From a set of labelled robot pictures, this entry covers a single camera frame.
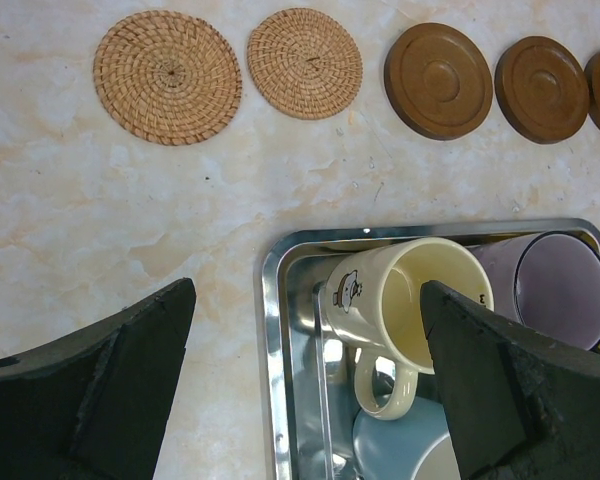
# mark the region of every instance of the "cream mug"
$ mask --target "cream mug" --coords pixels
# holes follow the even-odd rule
[[[418,373],[433,374],[420,316],[420,287],[439,280],[493,310],[484,269],[463,246],[428,237],[347,257],[323,289],[323,313],[340,339],[362,349],[354,376],[358,403],[380,420],[403,416],[413,403]],[[386,405],[373,395],[378,357],[396,365],[395,385]]]

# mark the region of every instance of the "cup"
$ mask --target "cup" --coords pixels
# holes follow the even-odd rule
[[[600,342],[600,258],[563,232],[472,249],[493,288],[495,311],[585,350]]]
[[[353,449],[365,480],[460,480],[444,409],[424,398],[395,422],[360,412]]]
[[[345,343],[361,348],[354,389],[360,406],[381,420],[411,407],[418,373],[433,374],[420,316],[420,287],[439,280],[493,309],[493,294],[480,263],[463,246],[427,237],[351,255],[335,268],[323,289],[323,314]],[[373,395],[378,357],[396,365],[394,389],[384,406]]]

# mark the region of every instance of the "metal tray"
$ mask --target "metal tray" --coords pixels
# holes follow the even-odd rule
[[[319,286],[343,255],[427,236],[475,246],[553,230],[578,235],[600,254],[600,231],[576,218],[307,230],[278,241],[262,269],[274,478],[362,479],[351,438],[359,411],[356,350],[316,314]],[[376,370],[380,388],[390,383],[391,362],[380,361]]]

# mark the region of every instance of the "countertop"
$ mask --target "countertop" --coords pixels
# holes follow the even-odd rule
[[[246,42],[271,13],[338,20],[364,62],[362,88],[321,121],[257,92]],[[240,109],[187,147],[134,137],[102,108],[93,55],[122,17],[168,8],[214,25],[236,51]],[[600,131],[540,146],[494,103],[451,142],[406,127],[382,65],[408,27],[447,23],[492,70],[533,34],[584,65],[600,50],[600,0],[0,0],[0,357],[115,313],[179,277],[198,303],[156,479],[270,475],[259,273],[281,236],[307,228],[578,216],[600,228]]]

